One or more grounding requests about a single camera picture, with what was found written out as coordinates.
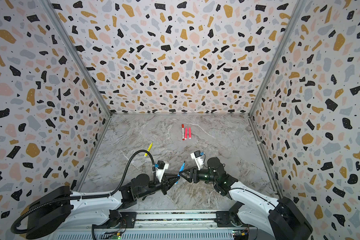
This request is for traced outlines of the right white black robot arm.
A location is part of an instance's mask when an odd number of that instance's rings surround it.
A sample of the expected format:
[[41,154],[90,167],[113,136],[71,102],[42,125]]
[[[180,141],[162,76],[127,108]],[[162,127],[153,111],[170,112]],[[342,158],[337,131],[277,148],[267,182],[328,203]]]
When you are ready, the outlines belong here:
[[189,183],[212,184],[215,191],[235,204],[218,214],[220,226],[241,227],[251,225],[277,240],[307,240],[313,232],[309,221],[289,198],[272,198],[263,195],[229,175],[216,157],[207,161],[208,167],[184,169],[179,175]]

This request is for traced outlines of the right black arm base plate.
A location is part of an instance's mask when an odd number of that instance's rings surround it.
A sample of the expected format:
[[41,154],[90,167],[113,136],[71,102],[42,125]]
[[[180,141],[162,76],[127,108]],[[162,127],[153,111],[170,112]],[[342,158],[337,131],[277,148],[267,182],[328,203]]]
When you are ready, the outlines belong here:
[[214,220],[219,228],[244,228],[248,224],[244,224],[239,218],[239,209],[244,206],[241,202],[236,202],[228,211],[217,211]]

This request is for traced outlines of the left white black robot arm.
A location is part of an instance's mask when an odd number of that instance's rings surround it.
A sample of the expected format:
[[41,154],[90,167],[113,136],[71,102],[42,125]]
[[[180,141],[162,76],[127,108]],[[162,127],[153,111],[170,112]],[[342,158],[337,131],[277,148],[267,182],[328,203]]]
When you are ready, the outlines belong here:
[[69,187],[59,187],[30,205],[26,238],[39,239],[57,229],[76,226],[113,227],[121,220],[120,210],[156,192],[166,195],[179,178],[176,174],[164,174],[160,181],[154,181],[147,174],[140,174],[114,195],[72,192]]

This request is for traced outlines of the blue green pen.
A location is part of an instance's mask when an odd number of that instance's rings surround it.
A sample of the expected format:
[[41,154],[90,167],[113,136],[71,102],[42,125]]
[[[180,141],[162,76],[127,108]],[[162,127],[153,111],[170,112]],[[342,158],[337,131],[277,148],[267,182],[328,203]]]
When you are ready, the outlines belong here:
[[181,166],[181,168],[179,170],[179,173],[182,172],[185,169],[185,165],[186,165],[186,162],[183,162],[183,164],[182,164],[182,166]]

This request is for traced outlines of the yellow highlighter pen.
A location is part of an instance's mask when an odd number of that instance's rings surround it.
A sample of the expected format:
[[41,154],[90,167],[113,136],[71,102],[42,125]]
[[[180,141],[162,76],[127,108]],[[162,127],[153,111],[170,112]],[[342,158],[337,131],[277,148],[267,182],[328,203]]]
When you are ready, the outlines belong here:
[[147,152],[149,152],[153,147],[153,142],[149,145],[148,149],[147,149]]

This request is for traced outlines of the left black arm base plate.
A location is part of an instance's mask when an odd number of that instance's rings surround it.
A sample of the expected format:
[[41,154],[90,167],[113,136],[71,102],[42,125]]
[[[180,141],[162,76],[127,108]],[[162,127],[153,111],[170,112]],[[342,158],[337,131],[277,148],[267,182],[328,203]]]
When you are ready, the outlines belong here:
[[101,225],[92,225],[92,229],[133,229],[137,219],[137,212],[113,211],[109,214],[109,219]]

